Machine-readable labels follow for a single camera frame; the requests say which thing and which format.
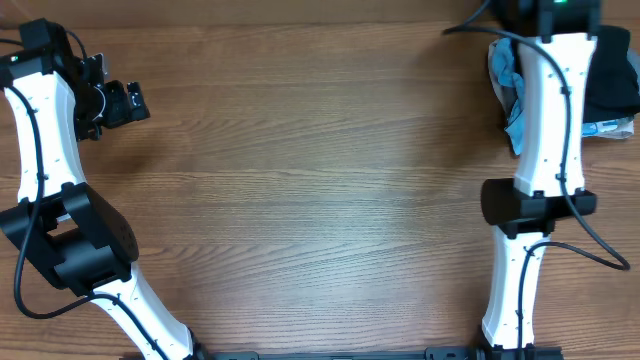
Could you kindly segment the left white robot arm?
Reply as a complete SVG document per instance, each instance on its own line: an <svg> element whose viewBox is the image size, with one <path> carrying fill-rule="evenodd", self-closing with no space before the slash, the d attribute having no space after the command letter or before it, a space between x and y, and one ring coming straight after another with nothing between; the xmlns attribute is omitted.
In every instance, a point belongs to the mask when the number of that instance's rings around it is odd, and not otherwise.
<svg viewBox="0 0 640 360"><path fill-rule="evenodd" d="M18 203L1 229L17 268L31 265L77 305L103 309L146 359L206 358L146 281L132 228L87 183L79 157L80 141L149 117L139 84L110 80L104 57L57 23L34 20L19 34L18 51L1 59L21 158Z"/></svg>

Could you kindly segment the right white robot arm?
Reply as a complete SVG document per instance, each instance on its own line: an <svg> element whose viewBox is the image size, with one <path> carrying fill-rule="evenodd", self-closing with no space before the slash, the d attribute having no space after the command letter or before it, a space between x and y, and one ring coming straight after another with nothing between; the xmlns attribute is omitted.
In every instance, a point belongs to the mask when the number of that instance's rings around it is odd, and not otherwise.
<svg viewBox="0 0 640 360"><path fill-rule="evenodd" d="M534 344L533 312L544 252L557 221L582 222L596 197L585 188L581 130L585 88L597 46L597 1L495 1L523 86L519 165L488 179L481 209L494 234L489 304L481 322L486 359L558 359Z"/></svg>

